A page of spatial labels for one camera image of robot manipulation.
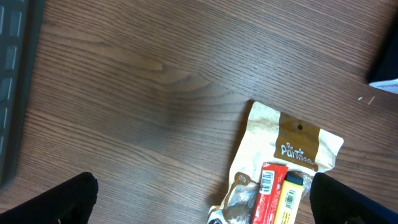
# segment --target food item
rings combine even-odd
[[[252,224],[273,224],[287,166],[264,163]]]
[[[207,223],[251,224],[264,162],[282,164],[305,177],[305,195],[317,172],[335,166],[343,139],[306,121],[255,102],[246,132],[229,170],[229,190],[219,207],[212,207]],[[246,215],[243,218],[238,209]]]
[[[286,174],[274,224],[294,224],[303,190],[302,177]]]

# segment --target keyboard key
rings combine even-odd
[[[2,143],[3,143],[3,136],[0,137],[0,156],[2,154],[2,148],[3,148]]]
[[[11,78],[5,78],[0,85],[0,102],[8,100],[10,97]]]
[[[17,55],[17,47],[10,46],[7,48],[5,70],[13,70],[15,67],[15,58]]]
[[[2,22],[4,20],[4,7],[0,6],[0,35],[2,33]]]
[[[10,23],[11,37],[19,36],[19,31],[21,29],[21,19],[22,19],[22,13],[20,11],[13,11],[11,13],[11,23]]]
[[[7,108],[0,109],[0,130],[3,130],[6,127],[7,120]]]

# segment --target brown label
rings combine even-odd
[[[315,157],[319,148],[319,132],[320,128],[281,113],[274,157],[318,171]]]

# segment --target wood grain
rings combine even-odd
[[[90,223],[205,223],[255,100],[343,137],[328,175],[397,212],[398,96],[365,81],[396,6],[47,0],[0,211],[90,171]]]

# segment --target yellow package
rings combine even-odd
[[[286,174],[282,191],[280,192],[274,224],[294,224],[303,190],[302,177]]]

